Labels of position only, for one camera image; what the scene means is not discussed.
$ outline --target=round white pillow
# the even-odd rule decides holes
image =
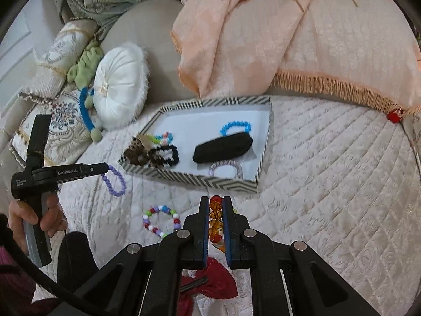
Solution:
[[[149,69],[146,52],[125,43],[110,50],[96,69],[93,104],[105,129],[134,121],[145,104]]]

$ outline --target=metal screw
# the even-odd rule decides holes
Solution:
[[[181,229],[177,232],[177,236],[181,239],[185,239],[190,236],[190,232],[187,229]]]
[[[246,238],[254,238],[256,235],[257,232],[254,229],[249,228],[244,231],[244,236]]]
[[[135,254],[140,251],[140,246],[138,244],[130,244],[127,246],[127,252],[130,254]]]
[[[303,241],[296,241],[294,242],[294,248],[297,251],[305,251],[307,249],[307,244]]]

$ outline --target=bed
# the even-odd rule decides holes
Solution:
[[[368,108],[317,98],[273,96],[272,103],[273,127],[257,194],[124,174],[128,191],[117,199],[100,177],[91,177],[61,188],[70,230],[86,233],[102,267],[131,242],[159,240],[142,225],[151,205],[167,204],[183,222],[198,210],[202,195],[230,195],[252,228],[285,244],[304,240],[381,315],[404,315],[420,283],[421,185],[401,125]],[[159,106],[148,106],[135,123],[104,134],[79,162],[118,166],[122,149]],[[170,227],[165,216],[157,222]],[[209,251],[226,265],[223,253],[212,246]],[[47,270],[52,273],[54,265]],[[225,301],[197,296],[194,315],[252,315],[249,274],[232,274],[239,296]],[[37,297],[42,296],[38,289]]]

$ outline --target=peach throw blanket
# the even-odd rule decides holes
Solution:
[[[421,111],[421,53],[392,0],[188,0],[171,37],[201,98],[275,85]]]

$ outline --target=maroon sleeve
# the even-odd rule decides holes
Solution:
[[[4,247],[0,247],[0,265],[16,265]],[[2,274],[0,278],[3,297],[21,316],[45,316],[58,304],[56,298],[32,303],[35,287],[35,282],[23,271]]]

